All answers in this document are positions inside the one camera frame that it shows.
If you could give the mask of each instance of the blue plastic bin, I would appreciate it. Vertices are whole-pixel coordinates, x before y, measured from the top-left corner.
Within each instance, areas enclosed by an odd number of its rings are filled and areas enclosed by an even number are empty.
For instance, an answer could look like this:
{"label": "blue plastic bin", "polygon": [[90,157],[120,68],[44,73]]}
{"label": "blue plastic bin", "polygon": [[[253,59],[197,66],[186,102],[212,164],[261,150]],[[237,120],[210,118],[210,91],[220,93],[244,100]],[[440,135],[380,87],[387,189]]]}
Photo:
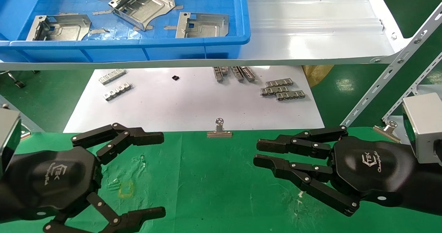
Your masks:
{"label": "blue plastic bin", "polygon": [[[135,31],[106,11],[109,0],[0,0],[0,60],[4,62],[117,62],[175,59],[235,59],[250,40],[247,0],[175,0],[183,10],[172,10],[150,22],[153,30]],[[180,11],[229,14],[226,37],[175,39]],[[87,14],[90,29],[109,33],[86,35],[82,41],[25,41],[38,15]]]}

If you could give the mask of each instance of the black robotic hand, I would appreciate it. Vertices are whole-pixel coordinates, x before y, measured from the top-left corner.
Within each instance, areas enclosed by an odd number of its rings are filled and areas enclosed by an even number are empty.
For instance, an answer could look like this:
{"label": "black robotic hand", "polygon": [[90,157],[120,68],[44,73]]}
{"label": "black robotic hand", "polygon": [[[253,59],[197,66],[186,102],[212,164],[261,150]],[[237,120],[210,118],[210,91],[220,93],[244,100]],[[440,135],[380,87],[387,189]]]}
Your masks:
{"label": "black robotic hand", "polygon": [[[101,164],[106,165],[130,145],[164,142],[161,132],[146,133],[142,128],[126,128],[118,123],[71,138],[68,151],[40,151],[15,155],[0,179],[0,223],[37,220],[56,216],[43,227],[46,233],[85,233],[64,225],[89,205],[109,224],[101,232],[138,232],[144,221],[166,215],[163,207],[130,211],[118,216],[98,195]],[[87,148],[108,142],[97,152]]]}
{"label": "black robotic hand", "polygon": [[[334,141],[333,148],[324,143]],[[442,215],[442,167],[418,163],[410,145],[367,142],[348,136],[340,126],[258,140],[256,148],[327,159],[321,166],[258,154],[253,163],[346,216],[357,211],[361,200]]]}

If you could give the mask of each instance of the green mat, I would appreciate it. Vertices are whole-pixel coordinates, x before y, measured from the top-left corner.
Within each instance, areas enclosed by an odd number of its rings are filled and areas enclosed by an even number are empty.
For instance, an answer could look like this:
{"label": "green mat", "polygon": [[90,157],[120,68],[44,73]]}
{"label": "green mat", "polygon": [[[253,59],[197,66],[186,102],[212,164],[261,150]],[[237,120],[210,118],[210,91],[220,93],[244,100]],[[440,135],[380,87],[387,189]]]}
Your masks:
{"label": "green mat", "polygon": [[[362,202],[352,217],[303,194],[289,181],[253,165],[259,138],[300,130],[237,131],[232,139],[208,139],[205,132],[165,133],[165,142],[132,146],[103,168],[99,195],[118,213],[164,206],[163,219],[147,221],[141,232],[439,232],[442,217]],[[363,140],[386,140],[371,128],[349,129]],[[67,150],[72,134],[42,133],[24,140],[17,153]],[[280,155],[312,164],[325,161]],[[42,232],[49,219],[10,222],[2,233]],[[88,207],[67,225],[98,232],[107,224]]]}

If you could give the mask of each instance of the sheet metal part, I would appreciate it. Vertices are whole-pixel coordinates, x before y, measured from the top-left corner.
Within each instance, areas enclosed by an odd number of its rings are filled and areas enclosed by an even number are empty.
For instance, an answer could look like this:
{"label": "sheet metal part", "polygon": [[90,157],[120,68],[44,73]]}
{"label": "sheet metal part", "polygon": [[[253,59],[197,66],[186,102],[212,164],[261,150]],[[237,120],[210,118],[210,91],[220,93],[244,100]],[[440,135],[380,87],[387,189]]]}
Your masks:
{"label": "sheet metal part", "polygon": [[229,33],[229,15],[180,12],[175,38],[222,37]]}
{"label": "sheet metal part", "polygon": [[103,77],[99,78],[98,81],[103,84],[106,85],[114,80],[116,80],[117,78],[123,76],[126,74],[126,70],[124,69],[117,69],[115,71],[112,71],[110,74],[106,74]]}
{"label": "sheet metal part", "polygon": [[232,69],[233,75],[235,75],[235,78],[237,78],[237,80],[239,82],[242,82],[244,80],[244,76],[243,73],[241,72],[241,68],[239,66],[232,66],[230,67]]}
{"label": "sheet metal part", "polygon": [[175,0],[112,0],[109,6],[115,14],[145,31],[150,21],[175,7]]}
{"label": "sheet metal part", "polygon": [[292,86],[293,84],[294,84],[293,80],[290,78],[278,79],[278,80],[272,80],[272,81],[266,82],[267,87]]}
{"label": "sheet metal part", "polygon": [[87,14],[35,16],[27,41],[81,41],[89,33]]}
{"label": "sheet metal part", "polygon": [[256,79],[255,74],[250,70],[248,66],[241,66],[241,71],[243,76],[247,79],[248,82],[254,82]]}
{"label": "sheet metal part", "polygon": [[216,119],[215,124],[216,130],[207,132],[207,138],[232,138],[232,132],[224,131],[224,120],[222,118]]}
{"label": "sheet metal part", "polygon": [[276,93],[276,100],[292,100],[292,99],[303,99],[305,98],[305,93],[302,90],[296,91],[286,91],[284,93]]}
{"label": "sheet metal part", "polygon": [[112,99],[116,98],[117,96],[120,96],[126,91],[131,90],[131,88],[132,84],[126,82],[123,85],[120,85],[117,88],[110,90],[108,93],[105,93],[103,97],[106,101],[111,101]]}
{"label": "sheet metal part", "polygon": [[289,88],[286,86],[261,88],[261,96],[276,95],[276,93],[286,93]]}
{"label": "sheet metal part", "polygon": [[223,76],[221,72],[221,68],[219,66],[213,68],[213,74],[215,74],[215,78],[217,82],[223,82]]}

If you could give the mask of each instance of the metal strip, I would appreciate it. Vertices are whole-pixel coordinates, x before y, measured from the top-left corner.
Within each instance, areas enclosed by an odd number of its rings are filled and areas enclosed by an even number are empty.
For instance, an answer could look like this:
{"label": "metal strip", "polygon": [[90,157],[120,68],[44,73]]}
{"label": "metal strip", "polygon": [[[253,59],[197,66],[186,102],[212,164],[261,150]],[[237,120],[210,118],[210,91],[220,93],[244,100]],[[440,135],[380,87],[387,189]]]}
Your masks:
{"label": "metal strip", "polygon": [[388,117],[395,111],[401,104],[402,100],[413,93],[413,90],[422,82],[422,80],[432,71],[434,67],[442,60],[442,52],[433,60],[433,62],[422,72],[421,75],[413,82],[413,84],[404,92],[401,98],[393,104],[393,106],[388,110],[388,112],[382,117],[384,123],[388,122]]}
{"label": "metal strip", "polygon": [[286,92],[289,92],[289,88],[287,86],[261,88],[261,96],[271,96],[276,95],[276,93]]}
{"label": "metal strip", "polygon": [[[360,113],[370,104],[376,95],[385,87],[385,85],[395,76],[395,74],[407,63],[411,56],[428,39],[428,37],[442,23],[442,3],[434,10],[431,16],[426,20],[422,27],[417,31],[413,40],[402,50],[396,59],[385,69],[385,71],[374,82],[370,89],[360,99],[356,106],[351,110],[341,125],[350,126]],[[375,63],[382,62],[381,59],[374,60]]]}
{"label": "metal strip", "polygon": [[241,71],[243,72],[243,76],[247,79],[248,82],[254,82],[256,79],[255,74],[250,70],[248,66],[241,66]]}
{"label": "metal strip", "polygon": [[305,93],[302,90],[296,91],[286,91],[284,93],[276,93],[276,100],[292,100],[292,99],[303,99],[305,98]]}
{"label": "metal strip", "polygon": [[112,72],[110,72],[109,74],[104,75],[103,77],[99,78],[98,81],[102,84],[102,85],[106,85],[114,80],[116,80],[117,78],[123,76],[126,74],[126,70],[124,69],[117,69],[114,70]]}
{"label": "metal strip", "polygon": [[81,41],[90,24],[87,14],[35,16],[26,41]]}
{"label": "metal strip", "polygon": [[239,66],[231,66],[230,68],[232,69],[232,72],[233,72],[233,75],[235,76],[235,78],[239,82],[242,82],[244,80],[244,76],[243,76],[243,73],[241,72],[241,68]]}
{"label": "metal strip", "polygon": [[213,68],[213,74],[215,74],[215,78],[216,78],[217,82],[223,82],[224,79],[222,76],[221,68],[219,66]]}
{"label": "metal strip", "polygon": [[287,79],[278,79],[266,82],[267,87],[278,87],[278,86],[292,86],[293,80],[290,78]]}
{"label": "metal strip", "polygon": [[125,93],[128,90],[131,90],[132,84],[126,82],[122,85],[119,85],[117,88],[109,91],[108,93],[103,94],[103,98],[106,101],[111,101],[112,99],[116,98],[117,96],[120,96],[121,94]]}

